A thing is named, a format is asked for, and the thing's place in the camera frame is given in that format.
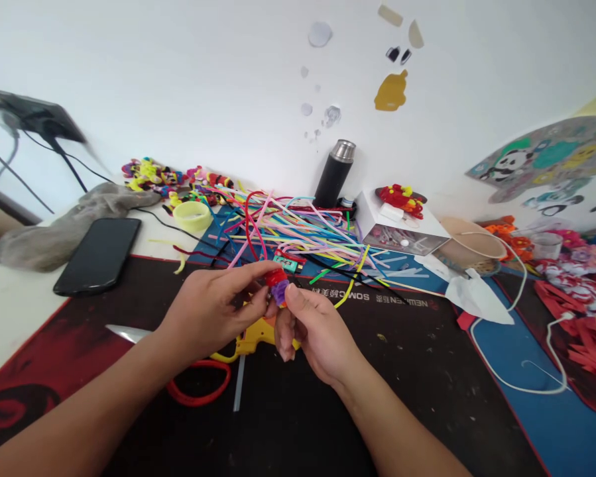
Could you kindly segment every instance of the scissors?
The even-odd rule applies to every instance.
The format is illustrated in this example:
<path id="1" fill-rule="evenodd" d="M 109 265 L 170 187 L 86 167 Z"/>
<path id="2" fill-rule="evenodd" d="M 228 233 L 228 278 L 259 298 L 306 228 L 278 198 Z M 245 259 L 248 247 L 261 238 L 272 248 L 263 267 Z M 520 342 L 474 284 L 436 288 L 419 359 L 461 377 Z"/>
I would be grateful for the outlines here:
<path id="1" fill-rule="evenodd" d="M 116 335 L 119 335 L 121 338 L 127 339 L 130 343 L 135 344 L 141 341 L 147 335 L 152 334 L 151 331 L 142 330 L 139 328 L 117 325 L 106 325 L 105 327 Z M 231 368 L 227 363 L 213 360 L 200 360 L 192 363 L 190 368 L 215 368 L 225 371 L 227 375 L 225 377 L 225 381 L 220 385 L 220 387 L 218 387 L 218 389 L 216 389 L 216 391 L 201 397 L 187 396 L 186 394 L 183 394 L 181 390 L 178 389 L 178 386 L 174 380 L 171 380 L 169 383 L 167 383 L 167 390 L 170 393 L 170 396 L 172 396 L 179 404 L 185 405 L 187 407 L 199 407 L 214 402 L 218 396 L 225 391 L 231 379 Z"/>

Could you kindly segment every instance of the thermos lid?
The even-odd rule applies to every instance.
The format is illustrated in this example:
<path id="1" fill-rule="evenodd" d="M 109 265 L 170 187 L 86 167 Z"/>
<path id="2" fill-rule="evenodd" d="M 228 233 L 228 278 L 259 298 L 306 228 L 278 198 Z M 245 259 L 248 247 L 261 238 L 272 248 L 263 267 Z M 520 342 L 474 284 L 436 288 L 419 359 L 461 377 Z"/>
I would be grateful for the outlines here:
<path id="1" fill-rule="evenodd" d="M 331 155 L 340 162 L 353 162 L 355 145 L 351 141 L 338 139 L 337 144 L 331 151 Z"/>

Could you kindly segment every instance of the gray cloth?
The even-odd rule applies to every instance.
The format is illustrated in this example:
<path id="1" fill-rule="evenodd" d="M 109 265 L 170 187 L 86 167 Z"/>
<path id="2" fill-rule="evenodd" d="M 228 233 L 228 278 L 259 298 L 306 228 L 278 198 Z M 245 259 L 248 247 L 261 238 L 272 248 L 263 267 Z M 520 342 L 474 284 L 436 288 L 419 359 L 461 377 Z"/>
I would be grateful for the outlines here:
<path id="1" fill-rule="evenodd" d="M 0 264 L 21 270 L 51 272 L 66 263 L 90 225 L 105 217 L 126 217 L 130 209 L 160 201 L 154 192 L 134 192 L 110 182 L 97 185 L 48 227 L 24 227 L 0 238 Z"/>

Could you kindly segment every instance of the black smartphone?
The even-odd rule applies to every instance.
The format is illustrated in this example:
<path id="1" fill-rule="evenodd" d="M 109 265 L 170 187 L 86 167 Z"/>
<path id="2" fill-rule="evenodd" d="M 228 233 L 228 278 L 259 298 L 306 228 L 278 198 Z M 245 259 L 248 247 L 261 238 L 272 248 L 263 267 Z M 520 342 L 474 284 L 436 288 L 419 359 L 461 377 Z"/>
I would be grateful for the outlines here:
<path id="1" fill-rule="evenodd" d="M 119 280 L 140 226 L 139 219 L 95 220 L 52 291 L 76 297 L 112 288 Z"/>

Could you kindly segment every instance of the yellow tape roll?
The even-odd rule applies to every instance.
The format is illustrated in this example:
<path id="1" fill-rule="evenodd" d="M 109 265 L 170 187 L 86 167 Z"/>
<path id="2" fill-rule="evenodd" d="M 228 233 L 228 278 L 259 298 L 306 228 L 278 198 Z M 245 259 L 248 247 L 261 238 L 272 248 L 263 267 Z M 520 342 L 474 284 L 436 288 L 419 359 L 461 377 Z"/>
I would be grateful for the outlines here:
<path id="1" fill-rule="evenodd" d="M 174 220 L 186 232 L 196 233 L 211 225 L 209 207 L 202 202 L 183 202 L 174 209 Z"/>

